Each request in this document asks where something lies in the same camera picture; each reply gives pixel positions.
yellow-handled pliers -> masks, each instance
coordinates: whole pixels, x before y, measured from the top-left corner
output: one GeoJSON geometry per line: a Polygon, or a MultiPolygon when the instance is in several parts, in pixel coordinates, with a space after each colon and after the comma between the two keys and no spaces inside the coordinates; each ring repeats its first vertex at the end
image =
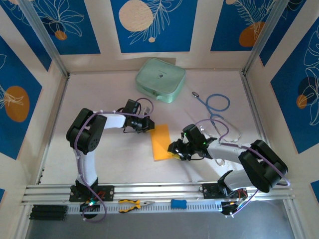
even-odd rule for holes
{"type": "Polygon", "coordinates": [[[126,209],[126,210],[119,210],[119,213],[128,213],[134,209],[140,209],[142,206],[146,206],[146,205],[149,205],[149,204],[152,204],[152,203],[155,203],[153,201],[143,201],[141,202],[140,200],[129,200],[129,199],[122,199],[122,200],[119,200],[119,203],[133,203],[135,204],[134,206],[132,206],[131,208],[129,209],[126,209]]]}

stethoscope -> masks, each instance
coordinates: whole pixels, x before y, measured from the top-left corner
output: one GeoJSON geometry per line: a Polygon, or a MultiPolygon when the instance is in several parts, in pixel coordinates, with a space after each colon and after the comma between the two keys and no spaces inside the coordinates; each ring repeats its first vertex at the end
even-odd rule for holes
{"type": "MultiPolygon", "coordinates": [[[[227,109],[230,107],[230,100],[229,100],[229,98],[228,98],[227,96],[223,95],[223,94],[212,94],[212,95],[208,96],[207,99],[206,99],[206,102],[204,102],[204,101],[199,97],[199,94],[198,94],[198,93],[196,93],[196,92],[193,91],[192,94],[193,94],[193,96],[194,96],[195,98],[197,98],[197,99],[199,100],[199,102],[201,102],[203,105],[206,106],[206,108],[207,108],[207,110],[208,110],[208,112],[209,112],[209,114],[210,114],[210,119],[213,119],[213,118],[215,118],[215,117],[219,117],[220,119],[222,119],[223,121],[225,121],[226,123],[228,123],[230,126],[232,126],[232,127],[238,132],[238,134],[239,134],[239,136],[238,136],[236,139],[234,139],[234,140],[231,140],[231,141],[227,141],[226,139],[223,139],[223,140],[226,141],[226,142],[237,142],[237,141],[239,140],[239,138],[241,137],[241,132],[240,132],[240,130],[239,130],[236,126],[234,126],[231,122],[229,122],[227,119],[225,119],[223,116],[221,116],[220,114],[217,114],[217,113],[214,113],[214,112],[213,112],[213,111],[223,112],[223,111],[227,110],[227,109]],[[226,99],[226,101],[227,101],[227,106],[226,106],[225,108],[223,108],[223,109],[216,109],[216,108],[210,106],[210,105],[208,104],[208,102],[209,102],[209,100],[210,100],[211,98],[213,98],[213,97],[222,97],[222,98],[226,99]]],[[[214,128],[215,128],[215,130],[217,131],[218,135],[219,135],[219,136],[222,136],[222,134],[221,134],[220,131],[218,130],[218,127],[216,126],[216,123],[213,122],[213,121],[211,121],[211,124],[214,126],[214,128]]],[[[213,137],[213,136],[210,135],[203,127],[200,126],[200,128],[201,128],[201,130],[204,131],[204,133],[207,134],[209,137],[213,137]]]]}

mint green pouch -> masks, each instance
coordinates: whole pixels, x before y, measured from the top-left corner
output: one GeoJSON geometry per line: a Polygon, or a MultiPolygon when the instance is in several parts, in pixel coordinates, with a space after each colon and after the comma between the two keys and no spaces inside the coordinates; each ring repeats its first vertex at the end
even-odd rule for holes
{"type": "Polygon", "coordinates": [[[137,74],[138,91],[166,103],[173,102],[179,94],[186,71],[156,58],[149,59],[137,74]]]}

blue stethoscope tubing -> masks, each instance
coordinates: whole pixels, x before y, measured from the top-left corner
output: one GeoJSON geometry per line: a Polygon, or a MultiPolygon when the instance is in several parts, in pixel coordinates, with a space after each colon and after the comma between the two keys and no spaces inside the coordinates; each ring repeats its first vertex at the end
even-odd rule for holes
{"type": "MultiPolygon", "coordinates": [[[[208,110],[208,112],[209,112],[209,114],[210,114],[210,118],[211,118],[211,119],[214,118],[214,117],[219,117],[219,118],[221,118],[222,120],[224,120],[225,122],[227,122],[228,124],[230,124],[236,131],[238,131],[239,137],[238,137],[237,139],[235,139],[235,140],[230,141],[230,142],[236,142],[236,141],[238,141],[238,139],[241,137],[241,133],[240,133],[239,129],[238,129],[237,127],[235,127],[232,123],[230,123],[228,120],[226,120],[226,119],[225,119],[223,116],[221,116],[220,114],[216,114],[216,113],[213,112],[213,111],[216,111],[216,112],[226,111],[226,110],[230,107],[230,100],[229,100],[229,98],[228,98],[227,96],[223,95],[223,94],[218,94],[218,93],[216,93],[216,94],[211,94],[210,96],[208,96],[207,99],[206,99],[206,102],[204,102],[204,101],[199,97],[199,94],[198,94],[198,93],[192,92],[192,94],[193,94],[193,96],[194,96],[195,98],[197,98],[203,105],[206,106],[206,108],[207,108],[207,110],[208,110]],[[209,100],[210,100],[211,98],[213,98],[213,97],[223,97],[223,98],[225,98],[225,99],[227,100],[227,106],[226,106],[225,108],[223,108],[223,109],[216,109],[216,108],[210,106],[210,105],[208,104],[208,102],[209,102],[209,100]]],[[[221,136],[221,134],[220,134],[220,132],[219,132],[219,130],[218,130],[218,128],[217,128],[215,122],[211,121],[211,123],[212,123],[212,125],[214,126],[214,128],[216,129],[217,133],[221,136]]]]}

blue-handled tool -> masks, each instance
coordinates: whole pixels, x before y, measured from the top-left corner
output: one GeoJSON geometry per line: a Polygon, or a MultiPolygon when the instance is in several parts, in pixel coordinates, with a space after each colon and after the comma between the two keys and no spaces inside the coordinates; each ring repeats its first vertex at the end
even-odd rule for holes
{"type": "Polygon", "coordinates": [[[176,200],[172,199],[170,202],[170,207],[171,208],[181,208],[181,209],[186,209],[187,208],[187,201],[186,200],[176,200]]]}

